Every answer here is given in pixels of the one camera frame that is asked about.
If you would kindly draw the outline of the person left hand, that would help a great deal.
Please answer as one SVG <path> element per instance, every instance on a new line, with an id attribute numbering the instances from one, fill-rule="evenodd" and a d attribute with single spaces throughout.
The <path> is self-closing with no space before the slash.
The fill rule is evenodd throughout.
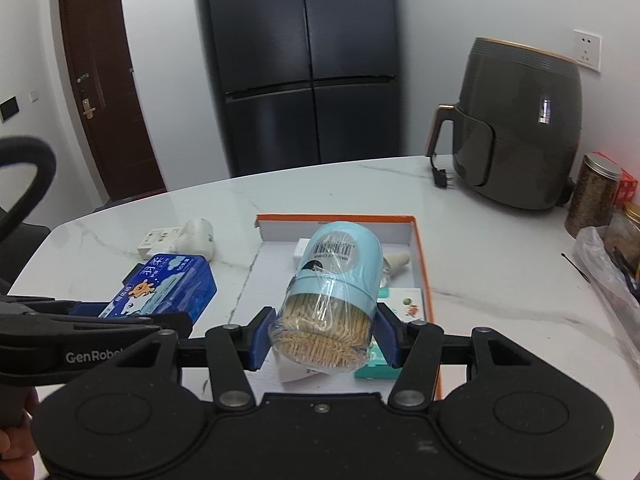
<path id="1" fill-rule="evenodd" d="M 37 448 L 32 438 L 32 414 L 39 405 L 38 393 L 30 389 L 22 418 L 16 426 L 9 426 L 1 430 L 1 458 L 2 460 L 21 460 L 36 454 Z"/>

